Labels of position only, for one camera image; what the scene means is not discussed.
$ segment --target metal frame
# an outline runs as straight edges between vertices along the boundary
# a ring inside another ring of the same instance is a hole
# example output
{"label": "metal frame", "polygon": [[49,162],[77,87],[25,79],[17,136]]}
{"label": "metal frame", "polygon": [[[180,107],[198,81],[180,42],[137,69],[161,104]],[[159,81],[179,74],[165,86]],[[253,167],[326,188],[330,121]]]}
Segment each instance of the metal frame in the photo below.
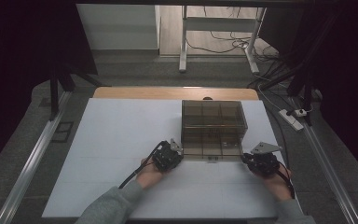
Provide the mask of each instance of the metal frame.
{"label": "metal frame", "polygon": [[45,129],[37,140],[36,145],[34,146],[34,149],[30,157],[28,158],[28,161],[22,168],[19,178],[17,178],[17,181],[11,189],[10,194],[7,196],[7,200],[5,201],[5,204],[0,211],[0,223],[10,223],[14,215],[16,214],[21,200],[34,177],[36,168],[39,162],[42,160],[42,157],[46,151],[46,148],[48,147],[51,137],[53,136],[54,131],[62,118],[62,115],[65,111],[66,105],[71,95],[72,93],[69,91],[65,91],[62,94],[60,100],[61,109],[59,110],[55,119],[48,121],[48,123],[46,124]]}
{"label": "metal frame", "polygon": [[202,18],[202,17],[188,17],[187,6],[182,7],[182,44],[180,50],[179,72],[186,71],[187,59],[187,31],[218,31],[218,32],[243,32],[252,33],[249,45],[245,49],[245,54],[251,67],[252,74],[258,75],[258,70],[255,58],[252,51],[255,47],[255,40],[257,39],[261,23],[263,21],[266,9],[260,7],[255,19],[231,19],[231,18]]}
{"label": "metal frame", "polygon": [[[292,97],[289,99],[293,105],[296,105],[298,108],[300,108],[300,105],[297,104]],[[331,164],[331,161],[328,159],[328,156],[324,152],[324,148],[322,147],[318,136],[316,135],[312,126],[307,125],[306,122],[303,122],[303,126],[305,135],[310,142],[310,147],[312,148],[317,161],[321,165],[322,171],[324,172],[327,182],[330,185],[330,189],[337,197],[337,202],[342,209],[342,213],[344,214],[348,223],[358,224],[358,212],[356,211],[356,208],[351,201],[350,195],[345,190],[344,185],[342,184],[333,165]]]}

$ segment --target wall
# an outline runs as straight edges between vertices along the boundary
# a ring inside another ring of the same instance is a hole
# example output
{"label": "wall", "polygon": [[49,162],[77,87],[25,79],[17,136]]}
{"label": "wall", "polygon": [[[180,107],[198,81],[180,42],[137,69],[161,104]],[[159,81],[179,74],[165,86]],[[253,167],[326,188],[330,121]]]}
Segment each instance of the wall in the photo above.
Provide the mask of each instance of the wall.
{"label": "wall", "polygon": [[158,49],[159,6],[77,4],[91,49]]}

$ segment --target power strip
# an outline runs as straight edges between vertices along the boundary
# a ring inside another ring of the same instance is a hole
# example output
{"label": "power strip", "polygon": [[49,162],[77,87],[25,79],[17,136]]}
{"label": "power strip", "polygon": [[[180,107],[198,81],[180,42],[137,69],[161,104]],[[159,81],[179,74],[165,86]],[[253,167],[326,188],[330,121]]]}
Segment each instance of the power strip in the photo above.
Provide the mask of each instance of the power strip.
{"label": "power strip", "polygon": [[298,122],[298,120],[295,119],[295,117],[293,116],[287,116],[286,115],[287,110],[283,109],[279,112],[279,114],[281,115],[281,117],[283,117],[296,131],[300,131],[304,128],[304,126],[302,126],[302,124],[300,124],[300,122]]}

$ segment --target white table surface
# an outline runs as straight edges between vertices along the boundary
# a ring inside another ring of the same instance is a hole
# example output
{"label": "white table surface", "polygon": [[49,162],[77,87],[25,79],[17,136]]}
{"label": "white table surface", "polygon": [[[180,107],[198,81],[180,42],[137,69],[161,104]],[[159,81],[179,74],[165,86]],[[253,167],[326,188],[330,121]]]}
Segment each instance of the white table surface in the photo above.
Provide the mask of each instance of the white table surface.
{"label": "white table surface", "polygon": [[[241,101],[248,124],[242,147],[276,145],[261,101]],[[162,140],[180,143],[180,100],[89,99],[42,217],[79,217],[120,185]],[[283,162],[280,152],[275,152]],[[239,161],[182,161],[148,190],[130,218],[276,217],[274,200]]]}

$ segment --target hand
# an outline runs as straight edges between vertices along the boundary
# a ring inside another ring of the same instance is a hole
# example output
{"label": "hand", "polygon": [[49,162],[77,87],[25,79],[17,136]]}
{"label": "hand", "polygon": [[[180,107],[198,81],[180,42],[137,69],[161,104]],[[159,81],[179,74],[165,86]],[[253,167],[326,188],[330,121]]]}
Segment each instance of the hand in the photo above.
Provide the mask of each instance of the hand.
{"label": "hand", "polygon": [[[279,168],[279,171],[284,174],[286,177],[290,178],[290,176],[292,175],[292,172],[290,170],[287,170],[286,173],[286,168],[284,168],[282,165]],[[291,200],[292,196],[290,194],[290,189],[287,187],[286,183],[284,182],[284,180],[274,174],[273,176],[269,176],[269,177],[262,177],[259,176],[263,179],[264,185],[266,186],[266,188],[275,196],[275,198],[278,201],[286,201],[286,200]]]}
{"label": "hand", "polygon": [[136,176],[136,181],[138,181],[142,189],[148,189],[157,184],[162,177],[163,174],[158,170],[156,165],[153,163],[153,160],[150,159],[144,169],[142,169]]}

